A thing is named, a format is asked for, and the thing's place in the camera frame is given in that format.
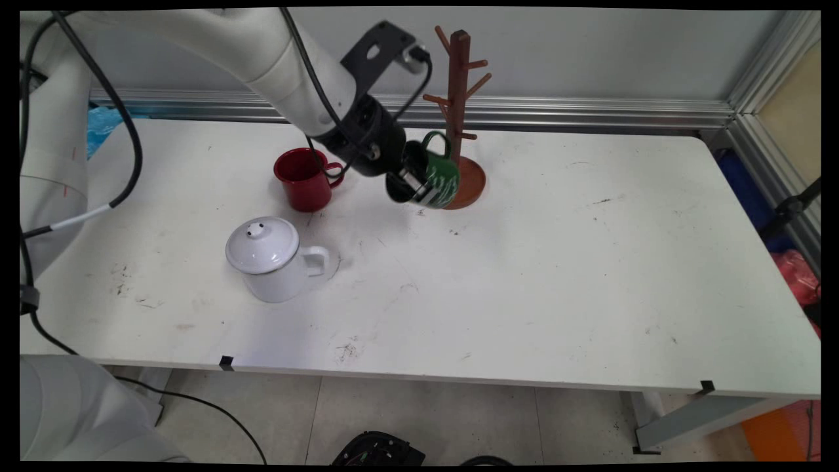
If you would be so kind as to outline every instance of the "red enamel mug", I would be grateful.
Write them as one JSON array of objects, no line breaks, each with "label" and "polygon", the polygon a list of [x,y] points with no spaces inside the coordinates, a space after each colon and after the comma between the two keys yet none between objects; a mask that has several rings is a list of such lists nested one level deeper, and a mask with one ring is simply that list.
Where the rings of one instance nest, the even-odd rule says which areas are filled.
[{"label": "red enamel mug", "polygon": [[[323,168],[343,169],[338,162],[327,163],[326,156],[315,151]],[[332,189],[344,181],[344,176],[330,183],[309,148],[292,149],[274,162],[274,175],[283,182],[289,204],[298,212],[316,212],[332,199]]]}]

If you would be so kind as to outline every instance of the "lid knob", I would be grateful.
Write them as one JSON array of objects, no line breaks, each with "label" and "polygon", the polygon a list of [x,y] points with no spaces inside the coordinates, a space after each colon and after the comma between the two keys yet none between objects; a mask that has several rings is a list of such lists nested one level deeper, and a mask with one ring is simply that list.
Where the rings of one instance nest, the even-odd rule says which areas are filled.
[{"label": "lid knob", "polygon": [[248,237],[250,239],[258,238],[264,231],[265,225],[262,223],[251,223],[248,225]]}]

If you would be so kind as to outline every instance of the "mug handle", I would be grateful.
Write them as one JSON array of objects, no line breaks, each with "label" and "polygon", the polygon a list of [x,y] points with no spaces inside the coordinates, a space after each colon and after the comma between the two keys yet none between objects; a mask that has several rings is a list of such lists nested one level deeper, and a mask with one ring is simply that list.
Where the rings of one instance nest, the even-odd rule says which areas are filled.
[{"label": "mug handle", "polygon": [[304,260],[311,259],[314,257],[320,258],[320,264],[306,265],[306,274],[309,277],[323,275],[324,272],[326,272],[326,267],[329,265],[329,251],[326,250],[326,248],[323,248],[321,246],[310,246],[308,248],[301,247],[300,255],[303,256]]},{"label": "mug handle", "polygon": [[[326,165],[325,169],[326,170],[329,170],[329,169],[341,169],[341,170],[343,170],[344,166],[341,165],[340,162],[331,162],[331,163]],[[343,182],[343,181],[344,181],[344,176],[340,176],[340,177],[338,177],[338,180],[336,180],[334,182],[330,182],[329,188],[335,188],[335,187],[339,186],[341,184],[341,182]]]},{"label": "mug handle", "polygon": [[423,149],[428,149],[428,143],[431,142],[431,139],[435,136],[440,136],[443,138],[443,142],[446,143],[446,154],[443,155],[443,158],[446,160],[451,159],[451,141],[446,137],[445,134],[441,133],[440,131],[429,131],[428,134],[422,140],[422,147]]}]

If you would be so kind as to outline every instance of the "tiled floor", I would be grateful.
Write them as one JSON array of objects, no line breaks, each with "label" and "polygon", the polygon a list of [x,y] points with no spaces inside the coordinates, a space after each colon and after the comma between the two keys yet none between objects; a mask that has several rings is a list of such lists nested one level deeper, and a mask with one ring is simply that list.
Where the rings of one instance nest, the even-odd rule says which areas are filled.
[{"label": "tiled floor", "polygon": [[[633,455],[632,408],[617,392],[202,370],[174,371],[167,390],[226,408],[272,464],[329,464],[365,430],[409,441],[425,465],[484,454],[516,465],[753,460],[739,425],[661,456]],[[221,413],[173,397],[164,405],[158,430],[191,459],[259,461]]]}]

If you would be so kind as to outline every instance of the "teapot lid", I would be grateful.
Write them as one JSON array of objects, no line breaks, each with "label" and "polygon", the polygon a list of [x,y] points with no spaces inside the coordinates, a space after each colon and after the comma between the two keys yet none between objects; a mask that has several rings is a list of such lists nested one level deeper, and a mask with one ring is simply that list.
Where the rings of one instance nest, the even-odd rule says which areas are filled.
[{"label": "teapot lid", "polygon": [[282,218],[261,217],[236,228],[227,240],[227,262],[245,274],[264,274],[286,265],[297,254],[300,236]]}]

